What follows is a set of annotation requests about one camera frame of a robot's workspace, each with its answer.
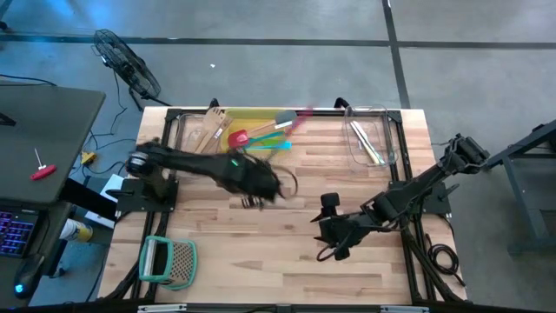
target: metal stand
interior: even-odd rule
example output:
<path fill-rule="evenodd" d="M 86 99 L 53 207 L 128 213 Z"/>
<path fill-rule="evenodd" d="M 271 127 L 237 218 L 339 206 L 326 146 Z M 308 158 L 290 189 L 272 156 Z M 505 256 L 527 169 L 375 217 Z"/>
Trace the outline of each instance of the metal stand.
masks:
<path fill-rule="evenodd" d="M 529 232 L 532 239 L 524 243 L 515 243 L 507 247 L 510 255 L 515 256 L 522 252 L 533 250 L 544 250 L 547 248 L 556 248 L 556 237 L 550 236 L 546 228 L 545 220 L 542 216 L 542 210 L 538 208 L 530 208 L 526 204 L 523 196 L 523 188 L 520 186 L 518 179 L 515 175 L 515 168 L 513 159 L 548 159 L 556 158 L 555 153 L 527 153 L 545 142 L 552 142 L 556 138 L 556 120 L 540 125 L 533 129 L 533 132 L 527 137 L 519 140 L 517 143 L 511 145 L 506 150 L 501 151 L 499 154 L 491 157 L 485 165 L 484 170 L 490 170 L 496 165 L 504 165 L 507 177 L 512 185 L 513 194 L 520 207 L 521 213 L 529 224 Z"/>
<path fill-rule="evenodd" d="M 68 178 L 59 196 L 60 201 L 66 201 L 78 205 L 86 210 L 116 220 L 116 203 L 101 196 L 93 190 L 81 185 L 75 180 Z"/>

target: red screwdriver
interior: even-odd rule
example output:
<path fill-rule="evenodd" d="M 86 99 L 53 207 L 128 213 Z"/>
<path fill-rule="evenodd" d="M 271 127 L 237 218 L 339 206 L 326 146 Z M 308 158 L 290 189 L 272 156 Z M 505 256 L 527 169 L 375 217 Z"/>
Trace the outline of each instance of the red screwdriver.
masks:
<path fill-rule="evenodd" d="M 56 171 L 56 166 L 54 164 L 46 166 L 41 162 L 41 158 L 39 157 L 36 148 L 35 148 L 35 155 L 36 155 L 36 160 L 38 161 L 38 171 L 35 172 L 35 174 L 31 175 L 31 180 L 43 179 L 46 176 Z"/>

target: computer mouse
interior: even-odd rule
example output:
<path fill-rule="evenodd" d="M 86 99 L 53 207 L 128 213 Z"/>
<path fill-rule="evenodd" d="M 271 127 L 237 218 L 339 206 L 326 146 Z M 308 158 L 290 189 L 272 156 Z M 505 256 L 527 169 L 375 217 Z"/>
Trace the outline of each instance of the computer mouse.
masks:
<path fill-rule="evenodd" d="M 40 253 L 27 256 L 16 272 L 14 280 L 14 294 L 19 299 L 25 299 L 33 296 L 38 282 L 41 280 L 41 266 L 44 262 L 44 256 Z"/>

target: fan grille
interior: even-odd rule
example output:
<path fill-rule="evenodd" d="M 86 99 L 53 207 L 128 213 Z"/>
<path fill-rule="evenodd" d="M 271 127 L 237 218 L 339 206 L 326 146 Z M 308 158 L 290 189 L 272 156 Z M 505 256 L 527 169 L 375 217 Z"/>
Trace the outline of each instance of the fan grille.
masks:
<path fill-rule="evenodd" d="M 157 98 L 160 84 L 145 65 L 145 62 L 111 30 L 97 30 L 95 47 L 107 66 L 114 70 L 129 87 L 141 97 Z"/>

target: black metal frame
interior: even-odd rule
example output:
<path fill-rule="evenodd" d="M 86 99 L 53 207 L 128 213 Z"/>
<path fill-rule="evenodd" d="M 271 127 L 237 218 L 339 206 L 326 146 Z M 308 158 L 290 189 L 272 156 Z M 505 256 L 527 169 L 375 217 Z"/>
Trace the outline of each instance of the black metal frame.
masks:
<path fill-rule="evenodd" d="M 524 243 L 510 244 L 507 247 L 507 251 L 512 256 L 526 251 L 556 248 L 556 236 L 550 236 L 541 210 L 539 208 L 530 208 L 527 206 L 526 199 L 523 196 L 523 192 L 525 192 L 525 190 L 520 185 L 518 178 L 516 177 L 513 165 L 513 159 L 554 159 L 556 157 L 556 153 L 527 152 L 542 143 L 553 142 L 555 138 L 556 120 L 553 120 L 548 124 L 540 125 L 525 138 L 491 157 L 484 167 L 484 170 L 490 170 L 494 166 L 504 165 L 507 178 L 512 185 L 513 194 L 515 195 L 517 204 L 520 208 L 522 216 L 524 217 L 523 219 L 527 221 L 529 226 L 529 232 L 532 239 Z"/>
<path fill-rule="evenodd" d="M 110 221 L 116 220 L 116 203 L 71 178 L 66 179 L 58 200 L 78 205 Z"/>
<path fill-rule="evenodd" d="M 209 105 L 209 108 L 213 108 L 215 106 L 219 106 L 219 103 L 216 99 L 213 99 Z M 347 108 L 349 106 L 349 103 L 344 100 L 343 98 L 337 98 L 335 103 L 334 103 L 334 108 L 335 109 L 341 109 L 341 108 Z M 167 110 L 166 113 L 166 117 L 164 118 L 164 128 L 163 128 L 163 132 L 162 132 L 162 139 L 161 139 L 161 144 L 163 145 L 168 145 L 169 143 L 169 136 L 170 136 L 170 130 L 172 127 L 172 122 L 175 121 L 179 116 L 183 115 L 183 114 L 205 114 L 207 112 L 207 109 L 172 109 L 169 108 Z M 401 111 L 400 110 L 377 110 L 377 111 L 370 111 L 370 112 L 365 112 L 363 114 L 363 116 L 369 116 L 369 117 L 383 117 L 384 115 L 387 115 L 387 120 L 388 123 L 385 123 L 384 127 L 385 130 L 387 129 L 387 131 L 390 131 L 390 122 L 393 122 L 395 125 L 395 129 L 396 129 L 396 134 L 398 137 L 398 141 L 400 142 L 400 161 L 402 162 L 402 166 L 404 169 L 404 174 L 405 174 L 405 178 L 406 179 L 411 179 L 413 177 L 413 172 L 411 171 L 411 163 L 409 162 L 409 153 L 407 150 L 407 142 L 406 142 L 406 137 L 405 137 L 405 132 L 403 130 L 403 121 L 401 118 Z M 344 110 L 313 110 L 312 111 L 312 115 L 314 117 L 343 117 L 344 116 Z M 392 143 L 391 143 L 391 139 L 392 138 L 387 138 L 387 146 L 389 146 L 389 149 L 392 149 Z M 392 175 L 392 181 L 393 182 L 400 182 L 400 175 L 398 172 L 398 167 L 397 167 L 397 163 L 393 163 L 390 164 L 389 166 L 390 168 L 390 173 Z M 143 226 L 143 233 L 142 233 L 142 240 L 141 240 L 141 246 L 144 245 L 144 241 L 145 241 L 145 237 L 148 236 L 151 231 L 152 231 L 152 224 L 153 224 L 153 220 L 155 217 L 155 213 L 154 212 L 148 212 L 147 213 L 147 217 L 145 219 L 145 224 Z M 415 225 L 415 232 L 416 232 L 416 236 L 417 236 L 417 242 L 419 244 L 419 246 L 423 249 L 423 252 L 426 253 L 425 250 L 425 242 L 424 242 L 424 233 L 423 233 L 423 228 L 422 228 L 422 224 L 420 222 L 420 220 L 415 221 L 414 222 Z M 418 290 L 418 286 L 417 286 L 417 277 L 415 275 L 415 269 L 414 269 L 414 262 L 413 262 L 413 254 L 412 251 L 410 250 L 410 248 L 408 247 L 408 239 L 405 236 L 401 236 L 402 239 L 402 246 L 403 246 L 403 251 L 404 251 L 404 257 L 405 257 L 405 261 L 406 261 L 406 270 L 407 270 L 407 280 L 409 283 L 409 291 L 411 294 L 411 300 L 412 302 L 418 301 L 418 300 L 422 300 L 422 296 L 420 295 L 420 292 Z M 435 299 L 435 293 L 434 293 L 434 287 L 432 282 L 430 281 L 430 278 L 425 274 L 425 283 L 427 286 L 427 298 L 428 299 Z M 150 289 L 154 289 L 156 287 L 155 284 L 151 284 L 151 287 L 149 287 Z M 132 298 L 138 298 L 139 297 L 139 293 L 141 290 L 141 283 L 139 281 L 139 279 L 137 278 L 136 281 L 134 282 L 133 288 L 132 288 L 132 292 L 131 292 L 131 297 Z"/>

